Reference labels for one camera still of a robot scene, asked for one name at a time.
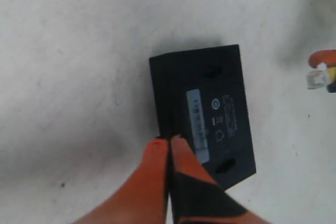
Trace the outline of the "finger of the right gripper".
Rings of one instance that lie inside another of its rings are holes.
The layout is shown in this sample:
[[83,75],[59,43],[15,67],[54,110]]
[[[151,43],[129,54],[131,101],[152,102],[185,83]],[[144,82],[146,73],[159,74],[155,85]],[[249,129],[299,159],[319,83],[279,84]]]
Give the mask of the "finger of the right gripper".
[[336,66],[336,50],[321,50],[309,57],[309,66],[316,68],[319,64],[325,63],[328,67]]

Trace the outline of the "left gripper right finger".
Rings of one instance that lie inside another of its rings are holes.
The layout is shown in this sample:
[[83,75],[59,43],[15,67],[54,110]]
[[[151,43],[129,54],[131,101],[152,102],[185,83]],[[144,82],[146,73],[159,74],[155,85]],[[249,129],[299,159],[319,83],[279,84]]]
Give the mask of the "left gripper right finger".
[[171,202],[174,223],[268,223],[226,194],[181,136],[171,144]]

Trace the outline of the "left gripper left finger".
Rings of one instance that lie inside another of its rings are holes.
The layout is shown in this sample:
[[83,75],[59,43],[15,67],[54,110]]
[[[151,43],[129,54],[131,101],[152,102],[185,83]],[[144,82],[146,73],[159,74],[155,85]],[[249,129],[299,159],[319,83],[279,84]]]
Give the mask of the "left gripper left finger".
[[150,141],[126,182],[75,223],[165,223],[168,155],[167,140]]

